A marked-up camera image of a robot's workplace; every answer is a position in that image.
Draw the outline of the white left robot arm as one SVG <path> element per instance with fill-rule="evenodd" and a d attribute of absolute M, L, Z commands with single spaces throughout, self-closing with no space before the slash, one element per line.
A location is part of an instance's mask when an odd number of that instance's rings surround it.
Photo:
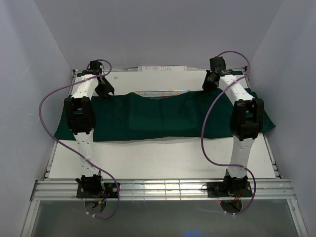
<path fill-rule="evenodd" d="M 64 100 L 64 109 L 68 128 L 74 135 L 81 159 L 81 177 L 76 181 L 81 190 L 93 197 L 104 195 L 105 186 L 101 171 L 90 164 L 94 156 L 93 132 L 96 116 L 92 106 L 92 96 L 96 93 L 101 99 L 114 94 L 114 87 L 107 81 L 104 73 L 104 60 L 92 60 L 79 76 L 83 83 L 79 84 L 75 93 Z"/>

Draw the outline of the dark green surgical drape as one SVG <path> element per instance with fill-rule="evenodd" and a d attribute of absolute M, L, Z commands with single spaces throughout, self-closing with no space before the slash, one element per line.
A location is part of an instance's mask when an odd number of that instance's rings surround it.
<path fill-rule="evenodd" d="M 220 89 L 190 91 L 163 99 L 149 99 L 135 93 L 92 98 L 96 116 L 95 142 L 131 141 L 164 137 L 231 137 L 229 123 L 233 106 L 226 95 L 206 115 Z"/>

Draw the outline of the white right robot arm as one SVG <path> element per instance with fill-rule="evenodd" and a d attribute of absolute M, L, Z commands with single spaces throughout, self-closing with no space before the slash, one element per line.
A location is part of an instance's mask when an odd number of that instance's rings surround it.
<path fill-rule="evenodd" d="M 247 177 L 247 165 L 251 147 L 262 132 L 264 120 L 264 102 L 250 95 L 238 82 L 235 72 L 226 68 L 222 56 L 210 60 L 210 70 L 202 85 L 204 91 L 221 89 L 231 104 L 230 131 L 233 135 L 233 150 L 230 164 L 222 182 L 207 183 L 207 190 L 213 197 L 252 195 Z"/>

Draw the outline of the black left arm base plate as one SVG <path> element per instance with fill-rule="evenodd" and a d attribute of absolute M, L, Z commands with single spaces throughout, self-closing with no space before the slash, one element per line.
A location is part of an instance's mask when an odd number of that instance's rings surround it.
<path fill-rule="evenodd" d="M 81 185 L 78 184 L 77 198 L 117 198 L 119 193 L 119 185 L 114 182 L 103 182 L 102 184 Z"/>

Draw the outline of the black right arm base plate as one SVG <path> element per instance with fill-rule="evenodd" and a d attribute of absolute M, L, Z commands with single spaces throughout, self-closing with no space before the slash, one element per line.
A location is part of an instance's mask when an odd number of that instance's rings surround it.
<path fill-rule="evenodd" d="M 248 182 L 245 188 L 229 189 L 225 187 L 224 182 L 207 182 L 202 185 L 203 191 L 207 191 L 209 198 L 250 198 L 253 192 Z"/>

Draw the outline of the aluminium front frame rail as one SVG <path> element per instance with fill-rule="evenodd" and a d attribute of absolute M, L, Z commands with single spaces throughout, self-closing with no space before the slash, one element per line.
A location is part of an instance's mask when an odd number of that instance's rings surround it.
<path fill-rule="evenodd" d="M 207 180 L 120 180 L 120 200 L 207 200 Z M 290 180 L 258 179 L 255 199 L 295 199 Z M 78 183 L 72 180 L 37 181 L 32 200 L 76 200 Z"/>

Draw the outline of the white paper sheet at back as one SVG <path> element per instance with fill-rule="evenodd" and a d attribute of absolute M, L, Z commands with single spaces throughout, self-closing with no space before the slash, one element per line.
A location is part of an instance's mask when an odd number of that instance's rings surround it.
<path fill-rule="evenodd" d="M 186 66 L 139 66 L 139 72 L 183 72 L 186 71 Z"/>

